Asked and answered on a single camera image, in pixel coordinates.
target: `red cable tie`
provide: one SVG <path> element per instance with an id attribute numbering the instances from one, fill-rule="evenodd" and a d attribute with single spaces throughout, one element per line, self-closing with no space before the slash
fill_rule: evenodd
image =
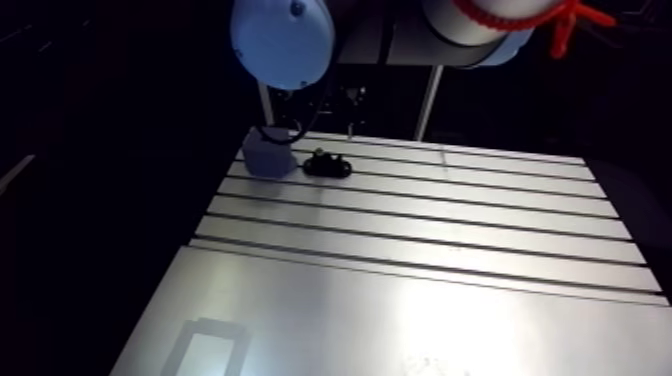
<path id="1" fill-rule="evenodd" d="M 475 22 L 499 31 L 522 31 L 537 27 L 555 19 L 556 24 L 553 45 L 551 46 L 551 56 L 556 59 L 562 58 L 567 53 L 567 44 L 574 32 L 578 17 L 587 18 L 588 20 L 605 27 L 616 25 L 616 19 L 606 13 L 581 4 L 580 0 L 565 0 L 541 14 L 522 20 L 497 17 L 479 8 L 472 0 L 446 1 L 454 1 L 455 5 L 457 5 L 462 13 L 466 14 Z"/>

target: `metal rod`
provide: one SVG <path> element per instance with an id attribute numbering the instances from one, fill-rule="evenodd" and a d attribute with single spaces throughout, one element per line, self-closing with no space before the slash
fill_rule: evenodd
<path id="1" fill-rule="evenodd" d="M 261 97 L 261 107 L 264 110 L 264 120 L 266 125 L 275 124 L 273 118 L 273 105 L 271 104 L 271 96 L 268 94 L 268 86 L 257 81 L 257 86 L 259 86 L 259 96 Z"/>
<path id="2" fill-rule="evenodd" d="M 432 113 L 432 106 L 434 105 L 434 97 L 441 82 L 441 75 L 443 74 L 443 65 L 435 65 L 432 67 L 432 72 L 429 74 L 427 82 L 427 91 L 425 92 L 425 99 L 422 101 L 422 108 L 420 109 L 420 117 L 418 118 L 418 125 L 415 127 L 415 140 L 422 141 L 425 138 L 427 131 L 427 122 L 429 115 Z"/>

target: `dark background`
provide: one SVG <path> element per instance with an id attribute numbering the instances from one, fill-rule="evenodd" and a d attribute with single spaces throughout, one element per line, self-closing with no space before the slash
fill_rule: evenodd
<path id="1" fill-rule="evenodd" d="M 672 38 L 660 4 L 654 20 L 579 31 L 562 61 L 548 57 L 542 29 L 504 66 L 446 68 L 426 140 L 601 161 L 641 183 L 649 214 L 664 217 Z M 0 197 L 3 296 L 15 308 L 3 322 L 21 374 L 111 370 L 243 135 L 263 121 L 256 82 L 229 47 L 229 12 L 214 0 L 0 6 L 0 174 L 37 155 Z M 339 82 L 371 92 L 356 134 L 410 139 L 429 71 L 339 67 Z M 345 131 L 329 117 L 316 128 Z M 643 247 L 661 281 L 666 244 Z"/>

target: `metal surface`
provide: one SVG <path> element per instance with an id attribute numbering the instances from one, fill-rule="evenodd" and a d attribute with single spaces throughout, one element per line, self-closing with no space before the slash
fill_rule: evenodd
<path id="1" fill-rule="evenodd" d="M 442 75 L 443 65 L 435 65 L 432 67 L 432 71 L 429 74 L 429 80 L 427 81 L 427 91 L 425 91 L 425 98 L 422 100 L 422 107 L 420 108 L 418 124 L 415 127 L 414 138 L 416 141 L 422 141 L 425 138 L 427 122 L 429 121 L 429 115 L 432 114 L 434 98 L 436 97 L 436 91 L 439 89 L 439 83 L 441 82 Z"/>
<path id="2" fill-rule="evenodd" d="M 483 149 L 483 148 L 474 148 L 459 145 L 442 145 L 442 144 L 433 144 L 429 142 L 392 140 L 386 138 L 374 138 L 365 136 L 354 136 L 352 137 L 352 139 L 348 139 L 347 136 L 342 134 L 322 133 L 322 132 L 310 132 L 309 134 L 306 135 L 306 138 L 315 140 L 349 141 L 361 144 L 398 146 L 410 149 L 445 151 L 445 152 L 455 152 L 455 153 L 464 153 L 473 155 L 486 155 L 486 156 L 502 157 L 510 159 L 524 159 L 531 161 L 556 162 L 556 163 L 566 163 L 566 164 L 585 166 L 585 163 L 581 158 L 565 157 L 559 155 L 522 153 L 507 150 Z"/>
<path id="3" fill-rule="evenodd" d="M 301 163 L 310 158 L 312 153 L 295 151 L 294 155 Z M 384 161 L 380 159 L 348 157 L 348 161 L 357 166 L 357 172 L 395 176 L 401 178 L 417 178 L 436 180 L 446 183 L 473 184 L 493 188 L 510 188 L 523 191 L 557 193 L 573 196 L 606 198 L 599 184 L 589 181 L 556 179 L 543 176 L 512 174 L 472 170 L 452 166 L 421 165 Z"/>
<path id="4" fill-rule="evenodd" d="M 282 180 L 289 183 L 320 187 L 442 199 L 490 206 L 546 210 L 559 213 L 578 213 L 603 217 L 617 216 L 613 206 L 606 200 L 369 175 L 356 173 L 356 165 L 354 169 L 355 173 L 347 179 L 315 178 L 306 176 L 302 171 L 297 170 L 288 174 Z M 234 162 L 229 170 L 229 175 L 238 177 L 251 176 L 242 162 Z"/>
<path id="5" fill-rule="evenodd" d="M 348 143 L 336 140 L 302 139 L 294 143 L 292 148 L 294 150 L 308 152 L 317 148 L 322 148 L 329 152 L 356 157 L 416 162 L 439 166 L 460 166 L 485 171 L 512 172 L 564 179 L 594 180 L 593 175 L 587 167 L 521 159 L 505 159 L 431 150 L 414 150 L 391 146 Z"/>
<path id="6" fill-rule="evenodd" d="M 355 172 L 234 162 L 113 375 L 672 374 L 672 309 L 581 160 L 316 137 Z"/>
<path id="7" fill-rule="evenodd" d="M 206 216 L 196 231 L 199 236 L 249 242 L 325 256 L 369 261 L 390 260 L 404 265 L 441 268 L 467 274 L 542 281 L 573 286 L 601 287 L 655 293 L 660 287 L 642 267 L 602 264 L 529 256 L 478 248 L 388 239 L 364 234 L 339 233 L 284 224 Z"/>
<path id="8" fill-rule="evenodd" d="M 240 375 L 667 376 L 667 308 L 183 248 L 112 375 L 159 375 L 186 322 L 245 328 Z"/>
<path id="9" fill-rule="evenodd" d="M 222 182 L 219 193 L 401 216 L 490 224 L 540 232 L 630 239 L 630 234 L 623 223 L 616 219 L 292 185 L 283 181 L 240 179 L 232 176 Z M 638 252 L 634 245 L 630 244 L 630 246 Z"/>
<path id="10" fill-rule="evenodd" d="M 433 281 L 452 282 L 471 286 L 482 286 L 501 289 L 504 291 L 527 291 L 550 295 L 568 296 L 580 299 L 597 299 L 605 301 L 627 302 L 635 304 L 650 304 L 656 306 L 668 306 L 667 299 L 660 295 L 632 293 L 626 291 L 576 287 L 558 283 L 544 283 L 533 280 L 521 280 L 515 278 L 501 278 L 485 274 L 469 274 L 449 272 L 446 270 L 432 270 L 415 266 L 402 266 L 399 264 L 383 264 L 354 259 L 323 257 L 306 252 L 291 252 L 287 249 L 275 249 L 260 246 L 246 246 L 223 239 L 208 240 L 195 238 L 189 242 L 190 246 L 225 252 L 233 252 L 240 255 L 264 257 L 277 260 L 294 261 L 299 263 L 328 266 L 332 268 L 356 270 L 374 274 L 384 274 L 397 277 L 421 278 Z"/>

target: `black object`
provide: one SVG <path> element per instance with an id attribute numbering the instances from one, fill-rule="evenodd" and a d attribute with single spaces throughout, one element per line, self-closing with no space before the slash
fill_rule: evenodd
<path id="1" fill-rule="evenodd" d="M 340 154 L 334 158 L 331 153 L 316 149 L 313 156 L 303 162 L 303 172 L 306 175 L 342 179 L 352 174 L 352 165 L 350 162 L 344 161 Z"/>

